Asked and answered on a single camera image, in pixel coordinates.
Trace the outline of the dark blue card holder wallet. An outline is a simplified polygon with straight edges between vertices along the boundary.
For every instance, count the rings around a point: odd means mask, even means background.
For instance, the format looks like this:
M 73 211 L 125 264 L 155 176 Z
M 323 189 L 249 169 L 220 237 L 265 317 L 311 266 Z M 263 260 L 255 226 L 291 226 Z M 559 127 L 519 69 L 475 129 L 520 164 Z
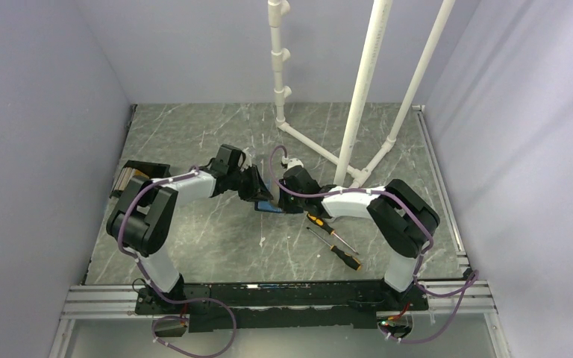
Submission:
M 254 204 L 254 210 L 264 213 L 283 213 L 284 211 L 278 206 L 280 199 L 280 188 L 273 182 L 267 181 L 266 187 L 272 195 L 268 201 L 258 201 Z

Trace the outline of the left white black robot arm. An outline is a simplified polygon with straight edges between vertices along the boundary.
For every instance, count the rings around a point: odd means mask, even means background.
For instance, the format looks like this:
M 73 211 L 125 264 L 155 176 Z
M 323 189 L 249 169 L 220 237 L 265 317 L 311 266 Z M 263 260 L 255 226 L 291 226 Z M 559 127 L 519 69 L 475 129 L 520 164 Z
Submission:
M 106 231 L 119 250 L 136 263 L 145 283 L 156 292 L 156 305 L 165 313 L 177 312 L 185 300 L 183 275 L 164 247 L 175 209 L 228 191 L 247 202 L 274 198 L 250 154 L 221 145 L 206 165 L 193 166 L 185 174 L 133 176 L 113 208 Z

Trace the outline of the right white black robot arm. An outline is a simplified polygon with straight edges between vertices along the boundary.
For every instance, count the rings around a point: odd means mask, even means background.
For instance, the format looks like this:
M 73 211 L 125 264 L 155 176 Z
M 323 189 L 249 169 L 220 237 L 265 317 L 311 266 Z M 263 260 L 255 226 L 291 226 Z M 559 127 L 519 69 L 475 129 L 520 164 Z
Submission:
M 408 184 L 394 179 L 386 186 L 367 189 L 320 186 L 297 165 L 277 185 L 279 207 L 287 213 L 303 210 L 317 219 L 353 217 L 374 222 L 392 249 L 381 299 L 391 310 L 409 301 L 419 257 L 432 246 L 440 217 Z

